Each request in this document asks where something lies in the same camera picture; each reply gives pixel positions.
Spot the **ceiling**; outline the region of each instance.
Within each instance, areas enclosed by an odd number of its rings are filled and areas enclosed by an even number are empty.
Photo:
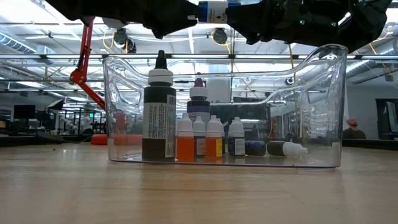
[[[44,5],[39,7],[36,3],[41,2]],[[385,45],[391,45],[391,41],[398,35],[398,9],[391,8],[387,11],[387,24],[381,37],[372,43],[376,49],[383,48]],[[228,42],[232,43],[228,46],[215,44],[211,38],[211,33],[216,27],[225,29],[227,35],[232,37]],[[195,27],[174,32],[163,40],[157,40],[152,35],[152,32],[144,28],[140,24],[129,24],[126,26],[127,33],[130,38],[134,40],[137,46],[138,54],[156,54],[159,50],[164,50],[168,54],[271,54],[271,55],[288,55],[289,46],[279,40],[272,40],[270,42],[260,42],[254,45],[247,45],[246,40],[239,33],[235,32],[228,25],[220,24],[197,24]],[[41,0],[2,0],[0,1],[0,33],[7,34],[8,36],[16,39],[23,44],[37,48],[40,45],[46,46],[53,50],[55,54],[75,54],[80,51],[80,38],[82,35],[83,25],[80,21],[69,21],[57,12],[46,2]],[[95,26],[93,29],[93,41],[91,44],[92,54],[124,54],[124,51],[112,45],[112,34],[115,30],[109,29],[104,25],[102,18],[95,19]],[[292,53],[294,55],[308,55],[315,47],[292,44]],[[21,54],[20,52],[0,44],[0,54]],[[374,52],[370,46],[364,46],[357,51],[356,54],[371,54]],[[301,60],[294,60],[294,65],[298,65]],[[74,70],[77,59],[59,59],[55,63],[46,65],[37,63],[33,60],[6,60],[15,66],[22,67],[30,71],[30,74],[17,72],[13,75],[20,75],[23,79],[67,79],[69,74]],[[139,72],[146,74],[154,67],[153,59],[136,59],[130,60],[129,63]],[[170,61],[173,65],[170,69],[174,73],[211,73],[214,72],[214,67],[210,68],[209,65],[221,64],[225,65],[218,72],[230,72],[231,62],[229,60],[197,60],[194,58],[186,58],[183,60]],[[357,63],[349,61],[348,66]],[[397,75],[394,68],[394,60],[385,61],[378,66],[355,74],[352,78],[348,79],[349,85],[393,85],[398,87]],[[373,78],[368,81],[362,82],[369,77],[378,76],[388,70],[388,75],[395,77],[392,82],[387,82],[384,77]],[[234,72],[264,72],[269,70],[288,70],[291,68],[290,60],[255,60],[255,61],[236,61],[232,67]],[[88,78],[95,79],[103,78],[103,69],[100,60],[90,60],[90,67],[88,69]],[[262,80],[256,82],[255,87],[269,86],[274,81]],[[64,88],[64,89],[78,89],[76,85],[68,83],[44,83],[49,88]],[[102,84],[92,84],[96,88],[103,88]],[[192,84],[180,85],[181,88],[189,88]],[[242,84],[242,88],[246,88],[252,84]],[[77,96],[84,96],[84,93],[76,93]]]

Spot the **wooden table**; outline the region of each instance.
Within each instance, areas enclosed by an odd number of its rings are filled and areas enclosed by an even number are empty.
[[[108,161],[89,144],[0,148],[0,223],[398,223],[398,152],[334,172]]]

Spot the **orange liquid bottle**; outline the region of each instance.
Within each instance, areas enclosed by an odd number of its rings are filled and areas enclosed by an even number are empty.
[[[176,137],[176,159],[180,162],[193,162],[195,159],[195,139],[193,137],[192,121],[184,113],[178,121]]]
[[[178,136],[176,140],[176,158],[181,162],[192,162],[195,158],[195,140],[193,137]]]

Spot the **computer monitor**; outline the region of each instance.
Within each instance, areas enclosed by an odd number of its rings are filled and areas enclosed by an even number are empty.
[[[36,105],[14,105],[14,119],[34,119]]]

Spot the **bottle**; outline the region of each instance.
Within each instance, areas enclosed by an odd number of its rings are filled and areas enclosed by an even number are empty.
[[[195,139],[195,157],[206,154],[206,128],[201,116],[197,116],[193,123],[193,137]]]
[[[160,50],[155,69],[149,71],[149,86],[144,88],[143,159],[174,160],[176,91],[171,87],[172,75]]]
[[[273,156],[302,156],[308,153],[308,149],[297,143],[269,141],[267,152]]]
[[[244,150],[248,156],[265,156],[267,152],[264,141],[246,141]]]
[[[206,158],[217,159],[223,156],[223,139],[220,124],[215,115],[211,115],[206,131]]]
[[[225,154],[225,131],[224,131],[224,125],[223,125],[223,123],[221,122],[221,119],[220,118],[217,118],[217,122],[218,122],[218,126],[219,126],[219,129],[220,129],[220,134],[221,134],[221,138],[222,138],[222,140],[223,140],[223,155]]]
[[[182,162],[192,162],[195,158],[195,140],[193,138],[192,121],[188,113],[182,115],[178,121],[176,137],[176,159]]]
[[[210,120],[210,102],[207,101],[207,89],[203,86],[203,80],[197,78],[195,85],[189,90],[190,101],[187,103],[187,113],[192,122],[197,116],[207,125]]]
[[[231,156],[244,156],[244,129],[239,117],[235,117],[228,131],[228,152]]]

